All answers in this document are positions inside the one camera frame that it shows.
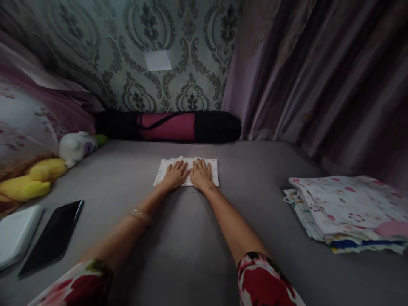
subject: smartphone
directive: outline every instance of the smartphone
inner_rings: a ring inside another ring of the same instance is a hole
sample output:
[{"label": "smartphone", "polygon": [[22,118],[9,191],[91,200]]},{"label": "smartphone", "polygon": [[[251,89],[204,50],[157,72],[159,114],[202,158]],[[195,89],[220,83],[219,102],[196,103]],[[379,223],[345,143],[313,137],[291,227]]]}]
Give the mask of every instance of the smartphone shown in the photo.
[{"label": "smartphone", "polygon": [[18,276],[26,276],[62,258],[78,221],[84,201],[54,210]]}]

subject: clear bracelet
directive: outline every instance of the clear bracelet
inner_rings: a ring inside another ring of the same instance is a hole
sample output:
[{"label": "clear bracelet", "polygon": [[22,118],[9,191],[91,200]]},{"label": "clear bracelet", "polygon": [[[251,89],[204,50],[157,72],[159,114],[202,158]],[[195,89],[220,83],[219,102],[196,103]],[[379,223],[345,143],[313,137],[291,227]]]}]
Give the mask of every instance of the clear bracelet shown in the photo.
[{"label": "clear bracelet", "polygon": [[138,218],[140,221],[142,221],[147,226],[150,226],[152,224],[152,217],[150,217],[150,215],[144,212],[143,210],[134,208],[132,210],[129,210],[127,214],[135,218]]}]

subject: gray mattress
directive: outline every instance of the gray mattress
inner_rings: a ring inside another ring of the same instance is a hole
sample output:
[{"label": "gray mattress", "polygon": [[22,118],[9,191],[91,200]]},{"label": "gray mattress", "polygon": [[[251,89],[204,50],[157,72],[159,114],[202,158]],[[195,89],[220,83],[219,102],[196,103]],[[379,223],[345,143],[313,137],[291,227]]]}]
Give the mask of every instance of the gray mattress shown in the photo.
[{"label": "gray mattress", "polygon": [[[54,207],[79,199],[85,205],[62,260],[21,280],[17,273],[24,260],[0,272],[0,304],[25,305],[67,272],[147,195],[160,161],[180,155],[218,159],[222,192],[256,230],[307,305],[408,305],[406,253],[334,255],[307,237],[283,201],[281,187],[289,185],[290,176],[324,173],[294,146],[127,141],[110,141],[35,202],[47,209],[34,243]],[[195,188],[181,187],[165,200],[115,280],[109,304],[239,305],[232,257],[209,205]]]}]

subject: wall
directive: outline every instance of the wall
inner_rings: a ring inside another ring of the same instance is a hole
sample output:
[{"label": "wall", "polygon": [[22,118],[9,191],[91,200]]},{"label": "wall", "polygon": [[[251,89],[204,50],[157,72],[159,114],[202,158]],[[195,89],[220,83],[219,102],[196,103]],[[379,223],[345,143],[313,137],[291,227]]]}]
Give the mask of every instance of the wall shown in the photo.
[{"label": "wall", "polygon": [[[243,0],[2,0],[0,26],[122,111],[219,110]],[[143,51],[169,50],[148,71]]]}]

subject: stack of folded clothes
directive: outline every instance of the stack of folded clothes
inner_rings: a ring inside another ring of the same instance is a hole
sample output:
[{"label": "stack of folded clothes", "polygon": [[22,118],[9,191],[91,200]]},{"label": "stack of folded clothes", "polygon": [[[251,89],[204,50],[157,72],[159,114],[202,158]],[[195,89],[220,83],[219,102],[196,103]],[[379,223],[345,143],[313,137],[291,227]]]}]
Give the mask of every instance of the stack of folded clothes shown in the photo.
[{"label": "stack of folded clothes", "polygon": [[333,253],[408,245],[408,199],[370,176],[289,178],[284,190],[307,235]]}]

